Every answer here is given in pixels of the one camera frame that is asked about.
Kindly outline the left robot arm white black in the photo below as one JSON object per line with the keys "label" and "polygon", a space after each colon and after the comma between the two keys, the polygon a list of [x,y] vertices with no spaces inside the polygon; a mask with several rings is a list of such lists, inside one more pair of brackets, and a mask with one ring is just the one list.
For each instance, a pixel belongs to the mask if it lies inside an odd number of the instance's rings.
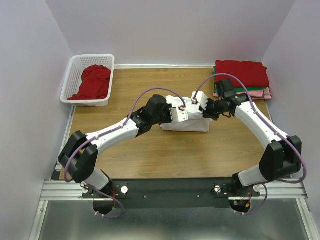
{"label": "left robot arm white black", "polygon": [[115,125],[87,134],[74,132],[59,154],[58,161],[73,181],[84,182],[92,186],[99,197],[107,197],[112,180],[96,167],[98,156],[125,140],[149,132],[154,125],[171,123],[173,109],[165,97],[155,94],[145,106],[132,110]]}

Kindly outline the white t-shirt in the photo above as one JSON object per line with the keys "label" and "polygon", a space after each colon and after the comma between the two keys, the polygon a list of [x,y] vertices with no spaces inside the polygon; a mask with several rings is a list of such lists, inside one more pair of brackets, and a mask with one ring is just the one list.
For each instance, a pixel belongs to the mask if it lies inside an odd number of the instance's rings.
{"label": "white t-shirt", "polygon": [[175,132],[203,132],[207,133],[210,130],[211,118],[204,118],[199,106],[192,104],[189,97],[183,97],[186,102],[186,110],[188,112],[188,120],[183,122],[171,122],[161,124],[160,127],[164,131]]}

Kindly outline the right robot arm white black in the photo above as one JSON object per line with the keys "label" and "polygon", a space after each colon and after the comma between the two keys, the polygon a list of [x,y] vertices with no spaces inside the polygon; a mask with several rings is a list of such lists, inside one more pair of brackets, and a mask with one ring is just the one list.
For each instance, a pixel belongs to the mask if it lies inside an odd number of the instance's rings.
{"label": "right robot arm white black", "polygon": [[276,127],[256,106],[250,94],[238,94],[228,79],[215,83],[218,100],[196,91],[192,100],[199,104],[204,118],[218,120],[220,116],[241,120],[260,141],[264,153],[258,165],[235,173],[225,188],[241,196],[248,188],[273,181],[286,182],[286,177],[298,173],[302,162],[302,141]]}

